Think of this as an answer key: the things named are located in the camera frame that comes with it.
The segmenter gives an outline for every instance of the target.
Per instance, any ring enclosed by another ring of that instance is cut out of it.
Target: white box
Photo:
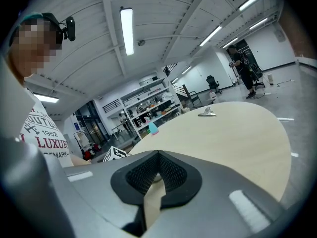
[[[111,146],[106,156],[104,157],[103,162],[121,159],[124,157],[127,157],[127,153],[125,151],[120,150],[119,148],[116,148],[114,146]]]

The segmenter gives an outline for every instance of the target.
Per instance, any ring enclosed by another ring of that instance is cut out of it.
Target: bottle
[[[149,130],[150,130],[151,134],[152,134],[152,135],[157,134],[157,133],[159,132],[159,129],[156,127],[156,125],[155,125],[153,122],[151,122],[148,117],[145,117],[144,119],[145,119],[145,120],[147,121],[147,123],[149,124]]]

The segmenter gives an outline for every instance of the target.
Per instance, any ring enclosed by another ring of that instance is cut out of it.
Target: standing person
[[[2,66],[12,72],[15,79],[35,103],[20,132],[20,140],[36,145],[43,154],[58,158],[62,167],[87,164],[69,154],[67,142],[54,121],[48,116],[42,103],[24,86],[24,79],[37,69],[43,69],[60,49],[62,32],[57,19],[51,13],[32,13],[23,18],[14,30],[6,61]]]
[[[229,48],[230,54],[233,55],[233,59],[235,61],[235,63],[232,63],[230,67],[236,66],[237,71],[239,75],[241,76],[244,85],[250,92],[249,95],[247,96],[247,99],[250,99],[255,96],[256,91],[255,91],[253,81],[251,78],[252,73],[250,71],[249,62],[247,62],[247,64],[244,63],[243,61],[244,54],[241,52],[238,52],[237,49],[234,47],[234,45],[229,45],[228,48]]]
[[[119,114],[119,116],[120,116],[120,122],[123,124],[123,127],[125,128],[125,130],[130,131],[126,123],[126,120],[127,120],[126,116],[122,115],[121,113]]]

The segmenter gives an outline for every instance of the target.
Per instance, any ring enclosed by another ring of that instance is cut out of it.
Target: beige tabletop
[[[217,117],[185,113],[147,135],[131,151],[167,150],[219,163],[281,200],[291,168],[291,149],[281,122],[267,109],[247,102],[209,106]]]

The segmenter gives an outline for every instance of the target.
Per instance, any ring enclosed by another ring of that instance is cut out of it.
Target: white t-shirt
[[[43,154],[54,155],[62,167],[73,166],[63,134],[48,116],[40,100],[26,88],[25,91],[35,101],[35,105],[24,122],[20,139],[33,143]]]

